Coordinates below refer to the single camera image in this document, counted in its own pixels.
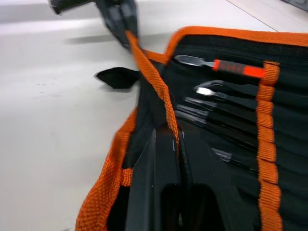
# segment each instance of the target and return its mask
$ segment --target metal blade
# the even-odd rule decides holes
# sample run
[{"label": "metal blade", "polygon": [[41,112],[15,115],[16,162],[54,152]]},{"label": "metal blade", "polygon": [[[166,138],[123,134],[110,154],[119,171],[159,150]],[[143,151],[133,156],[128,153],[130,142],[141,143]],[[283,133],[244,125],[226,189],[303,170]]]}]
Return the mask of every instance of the metal blade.
[{"label": "metal blade", "polygon": [[193,57],[189,55],[177,55],[174,57],[181,64],[187,64],[192,66],[203,66],[204,60],[202,58]]}]

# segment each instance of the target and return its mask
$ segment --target black handle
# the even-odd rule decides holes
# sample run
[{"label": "black handle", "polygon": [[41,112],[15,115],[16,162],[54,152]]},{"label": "black handle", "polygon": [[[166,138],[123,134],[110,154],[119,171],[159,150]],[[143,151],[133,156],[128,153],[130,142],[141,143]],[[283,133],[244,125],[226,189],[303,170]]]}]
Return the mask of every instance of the black handle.
[{"label": "black handle", "polygon": [[235,104],[241,105],[243,107],[247,107],[247,108],[252,109],[252,110],[257,109],[257,101],[256,100],[243,99],[243,98],[240,98],[240,97],[230,96],[230,95],[227,95],[226,100],[233,102]]},{"label": "black handle", "polygon": [[229,83],[229,82],[224,82],[223,85],[234,91],[237,91],[237,92],[240,92],[246,95],[251,95],[251,96],[257,96],[258,88],[259,88],[258,86],[252,85],[252,84],[240,85],[240,84]]},{"label": "black handle", "polygon": [[256,150],[258,146],[258,141],[256,138],[251,138],[246,135],[243,135],[237,131],[233,131],[228,128],[224,128],[222,126],[212,124],[212,123],[207,123],[205,126],[208,130],[210,130],[213,133],[216,133],[220,135],[221,137],[224,137],[234,144],[237,144],[239,146],[242,146],[244,148],[250,149],[250,150]]},{"label": "black handle", "polygon": [[209,121],[216,121],[216,123],[222,124],[242,133],[248,133],[253,136],[256,136],[258,132],[256,125],[244,123],[242,121],[231,118],[230,116],[222,115],[220,113],[211,112],[209,113],[208,119]]},{"label": "black handle", "polygon": [[218,103],[216,108],[225,113],[231,114],[233,116],[237,116],[239,118],[245,119],[252,123],[257,122],[257,115],[255,112],[248,111],[248,110],[235,107],[235,106],[231,106],[231,105],[227,105],[227,104],[221,104],[221,103]]}]

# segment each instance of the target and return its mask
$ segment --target orange strap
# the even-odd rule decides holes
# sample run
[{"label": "orange strap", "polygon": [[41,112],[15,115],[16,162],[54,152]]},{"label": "orange strap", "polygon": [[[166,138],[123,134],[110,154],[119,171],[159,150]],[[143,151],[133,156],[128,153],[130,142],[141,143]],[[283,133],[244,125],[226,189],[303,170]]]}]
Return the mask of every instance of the orange strap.
[{"label": "orange strap", "polygon": [[270,102],[274,95],[274,85],[279,76],[279,64],[264,63],[264,77],[260,80],[257,93],[258,126],[258,166],[259,166],[259,210],[262,231],[282,231],[282,218],[279,214],[281,191],[278,186],[278,170],[275,165],[276,147]]},{"label": "orange strap", "polygon": [[76,231],[107,230],[107,218],[116,201],[120,185],[128,184],[129,181],[127,178],[123,179],[122,164],[130,134],[135,128],[136,114],[137,109],[115,134],[102,173],[82,204],[76,221]]},{"label": "orange strap", "polygon": [[131,52],[135,58],[137,67],[139,68],[143,76],[146,77],[148,82],[152,85],[158,97],[165,103],[167,123],[170,129],[172,130],[178,145],[179,130],[175,113],[170,100],[169,88],[160,77],[156,68],[153,66],[153,64],[150,62],[147,56],[140,49],[136,37],[130,31],[127,31],[126,35],[129,39]]},{"label": "orange strap", "polygon": [[121,185],[125,187],[130,187],[131,179],[133,177],[133,170],[130,168],[122,170],[122,180]]}]

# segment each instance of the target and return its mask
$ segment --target metal tip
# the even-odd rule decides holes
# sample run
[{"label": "metal tip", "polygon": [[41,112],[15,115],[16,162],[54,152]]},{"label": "metal tip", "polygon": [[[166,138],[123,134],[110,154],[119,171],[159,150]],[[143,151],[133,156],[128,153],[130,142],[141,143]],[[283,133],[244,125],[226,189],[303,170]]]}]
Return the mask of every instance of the metal tip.
[{"label": "metal tip", "polygon": [[205,95],[205,96],[212,96],[215,95],[215,92],[208,88],[197,88],[196,93]]}]

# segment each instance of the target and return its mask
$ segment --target black fabric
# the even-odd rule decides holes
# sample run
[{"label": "black fabric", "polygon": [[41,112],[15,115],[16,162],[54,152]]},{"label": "black fabric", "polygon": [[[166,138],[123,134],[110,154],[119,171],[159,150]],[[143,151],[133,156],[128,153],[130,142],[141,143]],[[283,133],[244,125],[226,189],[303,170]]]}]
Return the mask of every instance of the black fabric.
[{"label": "black fabric", "polygon": [[144,80],[140,82],[140,92],[137,107],[137,119],[133,133],[130,135],[127,153],[125,155],[123,168],[133,168],[142,153],[155,125],[146,96]]},{"label": "black fabric", "polygon": [[95,75],[100,81],[114,89],[130,89],[139,79],[139,73],[124,67],[115,67]]}]

